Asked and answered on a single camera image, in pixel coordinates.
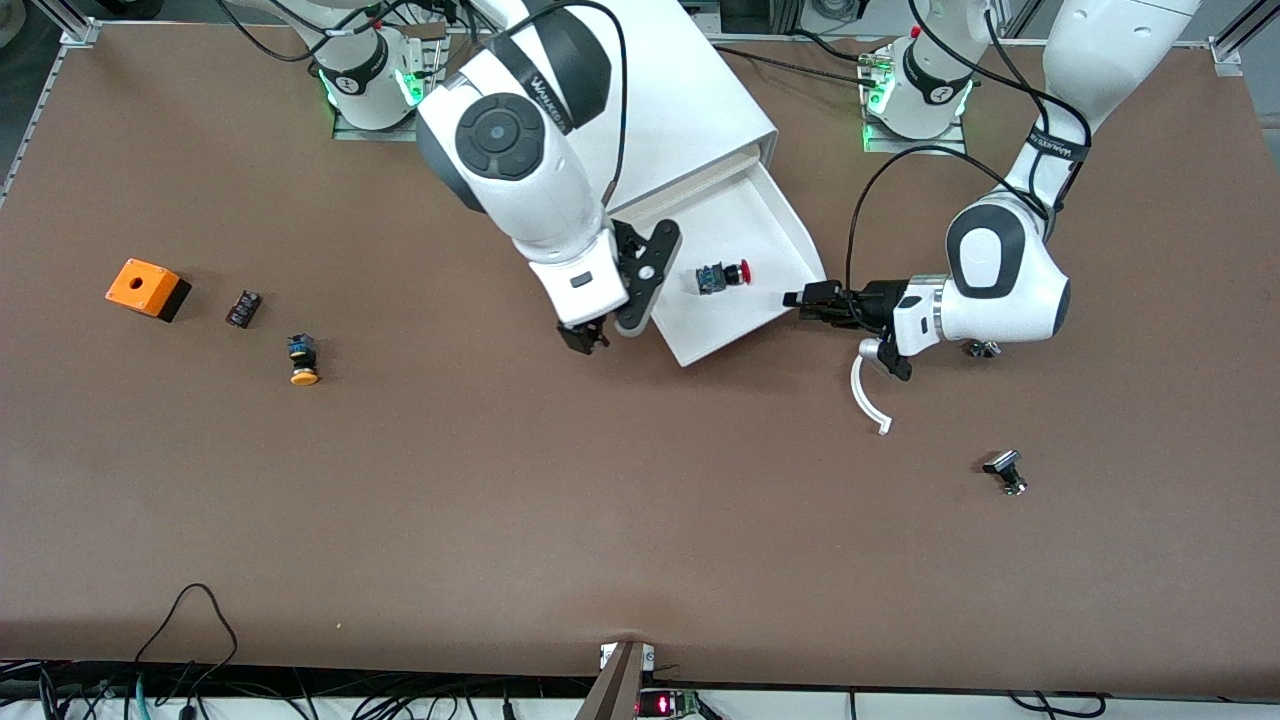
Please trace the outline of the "red mushroom push button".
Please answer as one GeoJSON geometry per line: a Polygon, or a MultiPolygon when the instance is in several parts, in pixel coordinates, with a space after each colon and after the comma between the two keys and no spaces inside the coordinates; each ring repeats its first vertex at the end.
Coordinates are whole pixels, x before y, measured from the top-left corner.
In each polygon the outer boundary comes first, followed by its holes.
{"type": "Polygon", "coordinates": [[[695,284],[698,293],[703,296],[719,293],[728,287],[750,284],[751,282],[753,272],[746,259],[730,265],[717,263],[695,269],[695,284]]]}

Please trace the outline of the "orange and black switch box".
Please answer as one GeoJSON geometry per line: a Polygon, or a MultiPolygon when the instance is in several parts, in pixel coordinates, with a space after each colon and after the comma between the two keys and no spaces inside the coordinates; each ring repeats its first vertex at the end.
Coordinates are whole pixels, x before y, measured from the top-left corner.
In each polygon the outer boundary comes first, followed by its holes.
{"type": "Polygon", "coordinates": [[[192,284],[174,270],[131,258],[104,297],[142,316],[173,323],[191,291],[192,284]]]}

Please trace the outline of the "white drawer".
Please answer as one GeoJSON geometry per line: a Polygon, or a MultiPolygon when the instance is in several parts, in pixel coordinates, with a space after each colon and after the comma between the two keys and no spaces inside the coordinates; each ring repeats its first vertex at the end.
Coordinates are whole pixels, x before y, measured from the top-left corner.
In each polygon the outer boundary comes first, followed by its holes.
{"type": "Polygon", "coordinates": [[[680,366],[690,366],[781,318],[783,296],[826,278],[810,233],[754,147],[742,149],[616,211],[649,232],[681,232],[652,319],[680,366]],[[704,266],[746,261],[751,279],[701,295],[704,266]]]}

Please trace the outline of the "black box with red display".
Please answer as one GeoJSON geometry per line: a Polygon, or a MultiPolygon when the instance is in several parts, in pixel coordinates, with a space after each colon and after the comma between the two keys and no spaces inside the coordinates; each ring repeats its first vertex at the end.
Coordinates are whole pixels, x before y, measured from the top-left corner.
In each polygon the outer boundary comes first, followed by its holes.
{"type": "Polygon", "coordinates": [[[700,717],[703,702],[695,691],[645,689],[635,703],[636,720],[700,717]]]}

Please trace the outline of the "white curved plastic strip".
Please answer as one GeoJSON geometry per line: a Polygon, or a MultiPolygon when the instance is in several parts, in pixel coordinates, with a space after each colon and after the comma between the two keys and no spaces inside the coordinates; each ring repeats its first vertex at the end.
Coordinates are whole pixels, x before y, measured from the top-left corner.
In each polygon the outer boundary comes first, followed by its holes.
{"type": "Polygon", "coordinates": [[[860,411],[876,425],[877,434],[887,436],[892,428],[893,419],[882,413],[867,395],[863,382],[864,366],[865,359],[861,355],[854,359],[850,369],[850,389],[860,411]]]}

